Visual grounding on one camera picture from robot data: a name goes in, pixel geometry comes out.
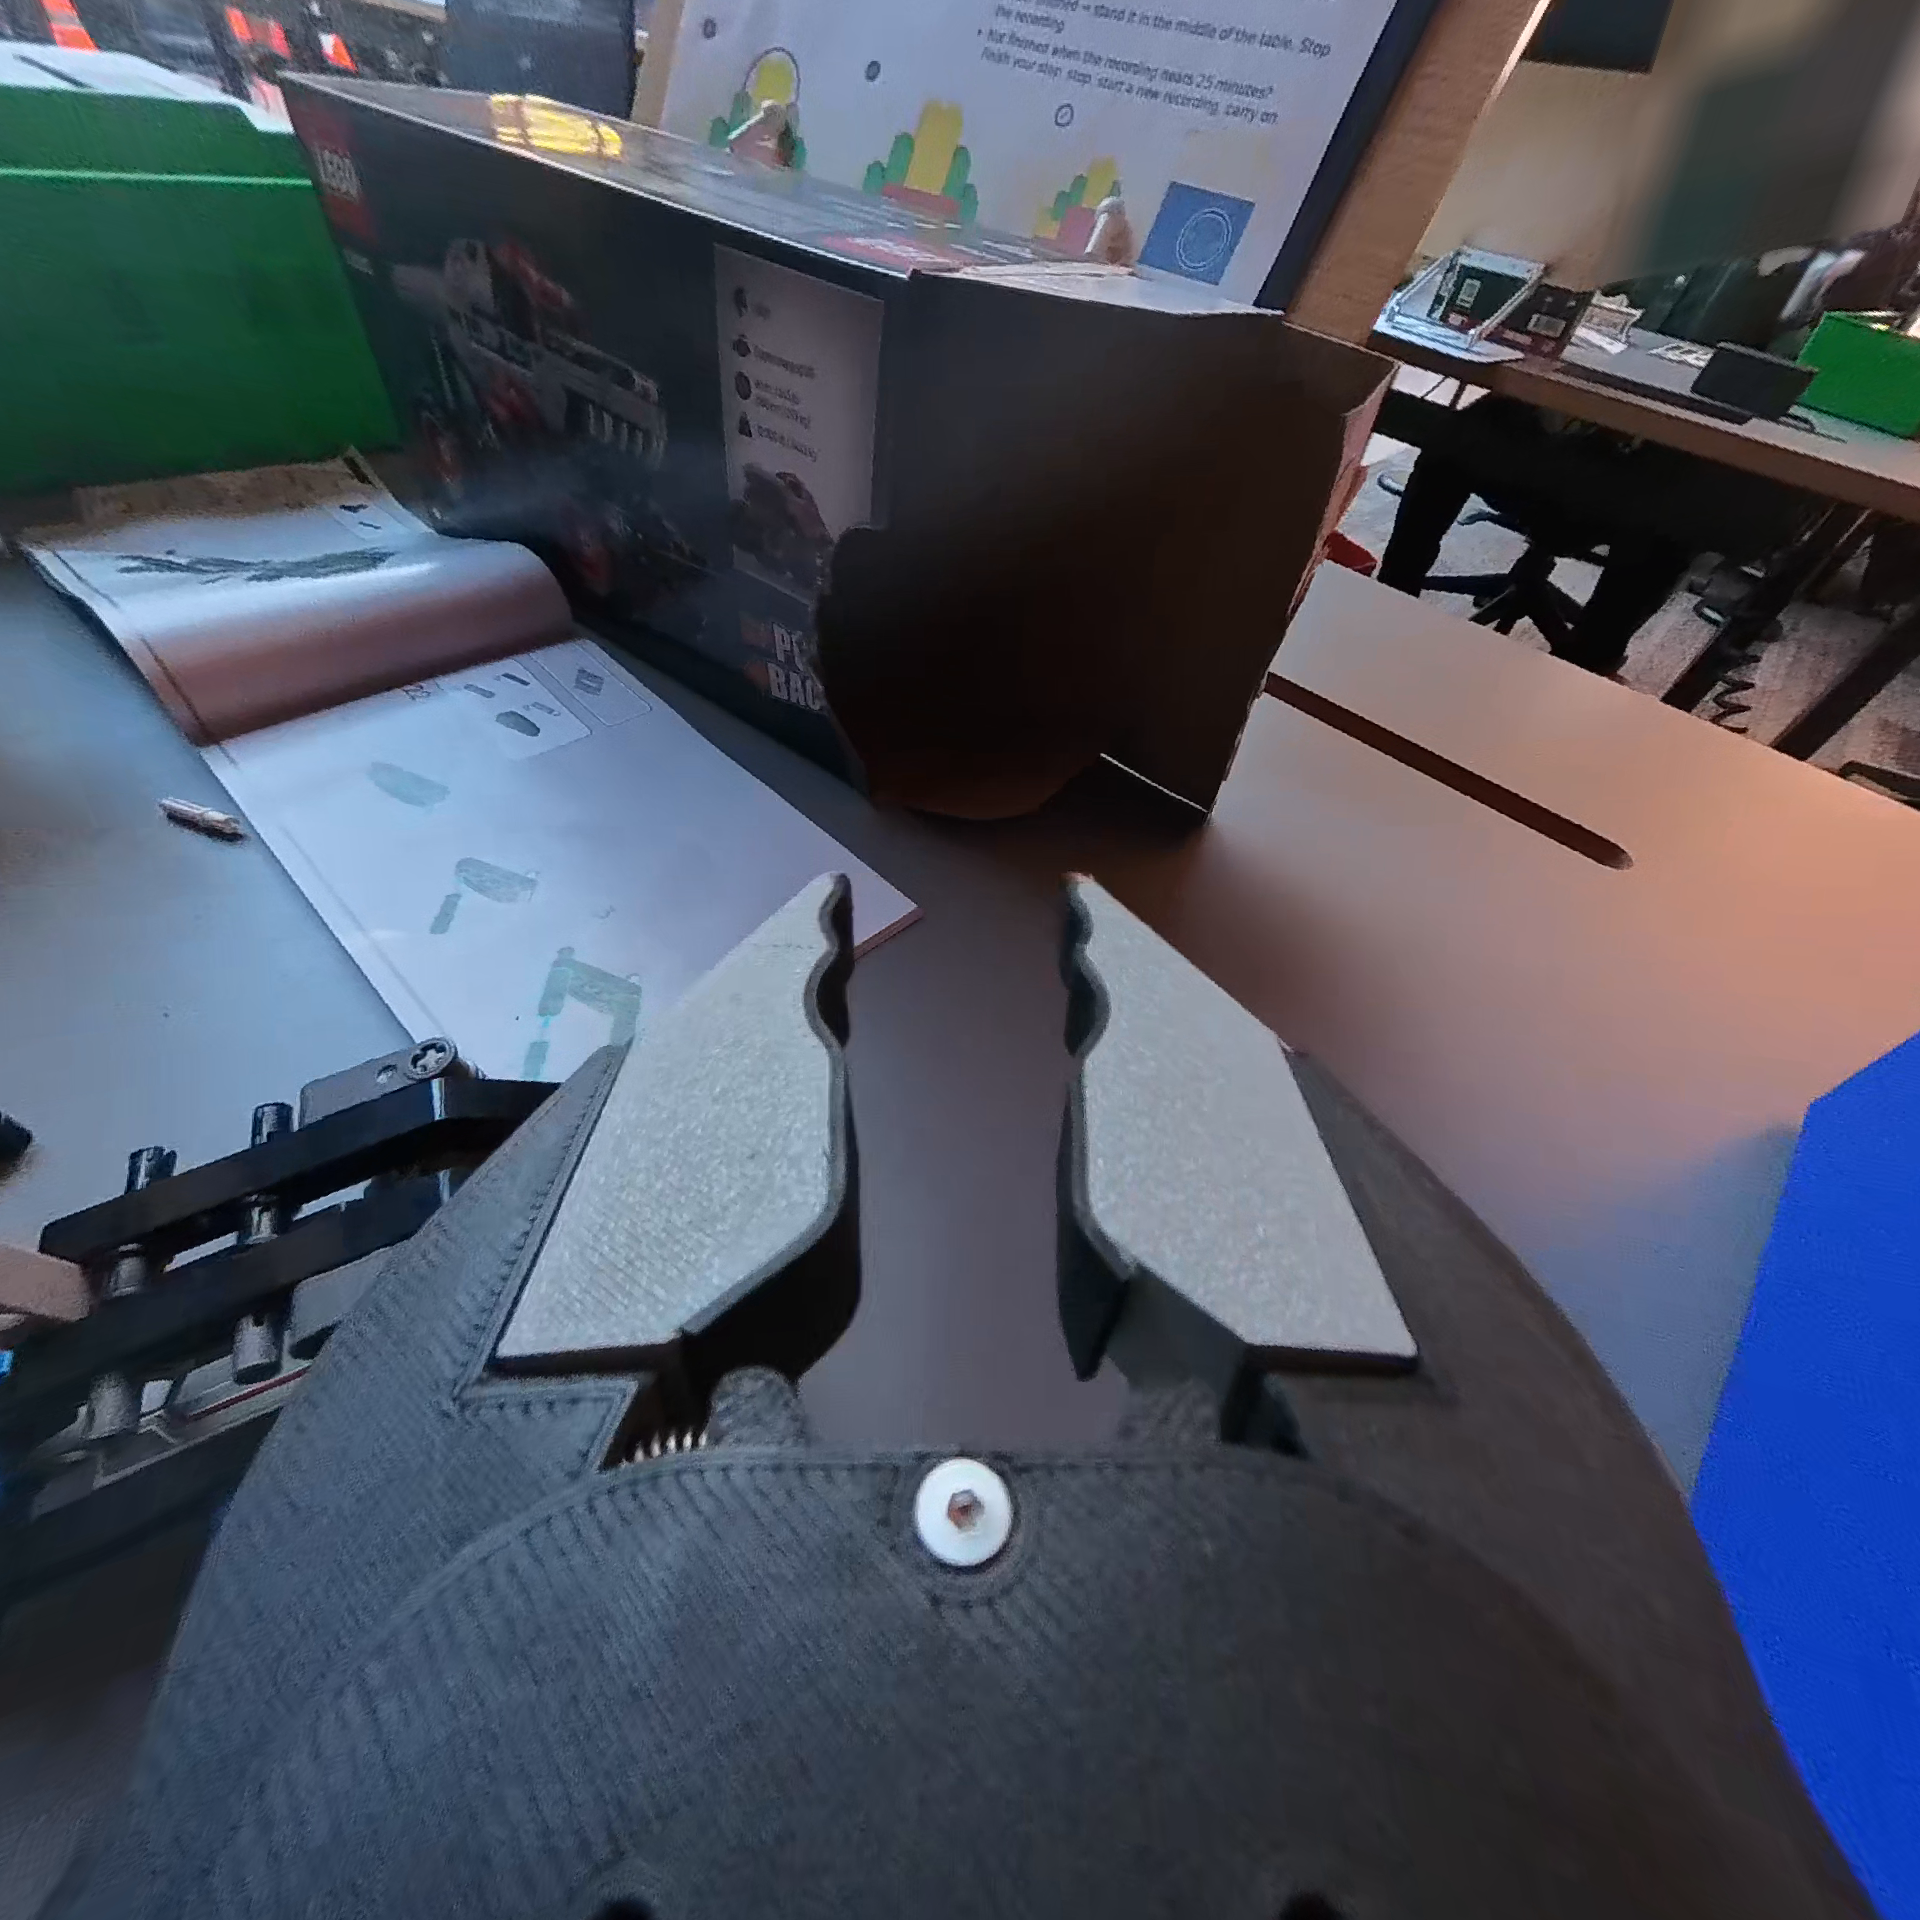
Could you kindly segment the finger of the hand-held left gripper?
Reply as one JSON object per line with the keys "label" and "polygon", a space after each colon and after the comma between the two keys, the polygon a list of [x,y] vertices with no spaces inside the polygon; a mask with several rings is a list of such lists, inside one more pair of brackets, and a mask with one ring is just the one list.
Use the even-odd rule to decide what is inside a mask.
{"label": "finger of the hand-held left gripper", "polygon": [[0,1259],[2,1338],[26,1338],[89,1317],[92,1287],[83,1267],[13,1243],[0,1249]]}

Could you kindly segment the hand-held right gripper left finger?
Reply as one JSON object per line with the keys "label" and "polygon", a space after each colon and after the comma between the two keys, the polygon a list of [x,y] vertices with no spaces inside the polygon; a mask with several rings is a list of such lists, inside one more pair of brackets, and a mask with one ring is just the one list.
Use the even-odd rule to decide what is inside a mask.
{"label": "hand-held right gripper left finger", "polygon": [[647,1017],[493,1347],[508,1375],[800,1381],[859,1298],[852,900],[800,887]]}

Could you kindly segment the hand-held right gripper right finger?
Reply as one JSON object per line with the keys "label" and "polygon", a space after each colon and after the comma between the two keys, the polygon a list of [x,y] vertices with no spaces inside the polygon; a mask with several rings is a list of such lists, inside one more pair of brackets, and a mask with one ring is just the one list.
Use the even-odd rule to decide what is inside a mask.
{"label": "hand-held right gripper right finger", "polygon": [[1063,912],[1075,1376],[1413,1370],[1419,1347],[1283,1040],[1091,876],[1065,879]]}

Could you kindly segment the black grey lego assembly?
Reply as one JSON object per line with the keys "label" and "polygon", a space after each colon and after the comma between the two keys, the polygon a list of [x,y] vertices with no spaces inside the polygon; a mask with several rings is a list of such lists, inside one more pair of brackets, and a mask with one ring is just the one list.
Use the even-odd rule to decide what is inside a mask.
{"label": "black grey lego assembly", "polygon": [[2,1604],[210,1521],[389,1252],[549,1099],[427,1040],[267,1101],[239,1153],[129,1160],[51,1221],[92,1312],[4,1338]]}

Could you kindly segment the lego instruction booklet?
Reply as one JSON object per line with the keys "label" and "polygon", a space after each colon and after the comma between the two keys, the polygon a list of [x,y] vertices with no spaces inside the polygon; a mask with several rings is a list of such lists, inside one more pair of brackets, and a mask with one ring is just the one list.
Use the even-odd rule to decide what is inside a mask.
{"label": "lego instruction booklet", "polygon": [[356,457],[84,488],[26,531],[404,1029],[561,1081],[817,879],[922,909],[572,625],[531,548]]}

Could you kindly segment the dark printed lego box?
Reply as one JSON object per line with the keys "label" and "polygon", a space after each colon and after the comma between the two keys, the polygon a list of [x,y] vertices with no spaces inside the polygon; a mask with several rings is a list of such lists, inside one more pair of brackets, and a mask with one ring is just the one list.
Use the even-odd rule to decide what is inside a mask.
{"label": "dark printed lego box", "polygon": [[1210,812],[1391,361],[584,108],[283,101],[442,523],[875,797]]}

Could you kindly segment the blue plastic bin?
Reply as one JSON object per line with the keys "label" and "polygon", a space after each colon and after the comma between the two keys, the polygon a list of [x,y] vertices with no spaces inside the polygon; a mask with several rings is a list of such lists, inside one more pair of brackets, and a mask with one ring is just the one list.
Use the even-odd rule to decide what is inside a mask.
{"label": "blue plastic bin", "polygon": [[1802,1122],[1691,1496],[1867,1900],[1917,1916],[1917,1040]]}

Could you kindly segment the office chair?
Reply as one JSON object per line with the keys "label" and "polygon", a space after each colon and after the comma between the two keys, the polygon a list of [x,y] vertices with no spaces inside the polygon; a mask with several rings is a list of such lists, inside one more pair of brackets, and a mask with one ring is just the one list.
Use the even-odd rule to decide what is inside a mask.
{"label": "office chair", "polygon": [[[1604,523],[1569,483],[1512,480],[1512,451],[1425,447],[1399,493],[1376,579],[1411,596],[1465,593],[1479,627],[1512,633],[1527,617],[1552,656],[1613,679],[1632,639],[1664,608],[1695,551],[1644,528]],[[1443,544],[1469,501],[1523,539],[1501,575],[1443,575]]]}

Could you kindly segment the background desk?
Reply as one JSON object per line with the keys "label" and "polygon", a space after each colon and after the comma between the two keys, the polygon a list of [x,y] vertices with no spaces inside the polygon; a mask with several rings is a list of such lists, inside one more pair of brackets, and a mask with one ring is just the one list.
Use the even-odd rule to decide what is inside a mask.
{"label": "background desk", "polygon": [[1391,297],[1370,345],[1409,368],[1449,377],[1464,392],[1489,392],[1536,405],[1554,417],[1600,425],[1629,439],[1677,449],[1719,468],[1753,473],[1817,501],[1815,531],[1764,577],[1749,608],[1721,628],[1725,645],[1777,617],[1872,520],[1917,523],[1917,451],[1875,427],[1833,417],[1721,419],[1701,415],[1681,368],[1659,364],[1650,336],[1617,356],[1583,345],[1560,359],[1524,356],[1401,316]]}

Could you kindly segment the clear acrylic stand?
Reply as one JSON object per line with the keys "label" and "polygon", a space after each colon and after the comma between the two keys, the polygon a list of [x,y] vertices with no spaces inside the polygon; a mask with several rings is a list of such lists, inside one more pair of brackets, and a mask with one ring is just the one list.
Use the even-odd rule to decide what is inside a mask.
{"label": "clear acrylic stand", "polygon": [[1474,364],[1499,364],[1520,351],[1497,338],[1501,324],[1545,282],[1536,258],[1457,247],[1418,271],[1384,307],[1376,333]]}

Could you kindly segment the black device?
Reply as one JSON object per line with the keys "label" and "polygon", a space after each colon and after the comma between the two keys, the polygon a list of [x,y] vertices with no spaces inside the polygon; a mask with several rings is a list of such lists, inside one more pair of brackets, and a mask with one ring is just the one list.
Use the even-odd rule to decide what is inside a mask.
{"label": "black device", "polygon": [[1689,396],[1728,419],[1783,420],[1815,377],[1817,370],[1802,359],[1719,344],[1695,376]]}

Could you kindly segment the green plastic bin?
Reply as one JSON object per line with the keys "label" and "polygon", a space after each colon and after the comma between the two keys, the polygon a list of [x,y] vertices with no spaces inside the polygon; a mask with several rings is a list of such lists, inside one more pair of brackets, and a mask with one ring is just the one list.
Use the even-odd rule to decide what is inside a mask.
{"label": "green plastic bin", "polygon": [[2,492],[397,444],[285,114],[7,39]]}

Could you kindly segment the green box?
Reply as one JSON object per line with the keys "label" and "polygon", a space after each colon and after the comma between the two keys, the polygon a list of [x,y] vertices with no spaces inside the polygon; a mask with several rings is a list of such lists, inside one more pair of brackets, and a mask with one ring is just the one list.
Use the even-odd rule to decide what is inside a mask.
{"label": "green box", "polygon": [[1891,319],[1831,312],[1803,344],[1802,405],[1896,439],[1917,437],[1917,336]]}

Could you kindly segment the instruction poster board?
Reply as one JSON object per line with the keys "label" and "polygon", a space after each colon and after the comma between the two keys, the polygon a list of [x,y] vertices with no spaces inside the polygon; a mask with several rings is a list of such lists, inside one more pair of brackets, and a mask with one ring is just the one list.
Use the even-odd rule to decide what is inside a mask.
{"label": "instruction poster board", "polygon": [[655,5],[636,120],[1362,345],[1547,3]]}

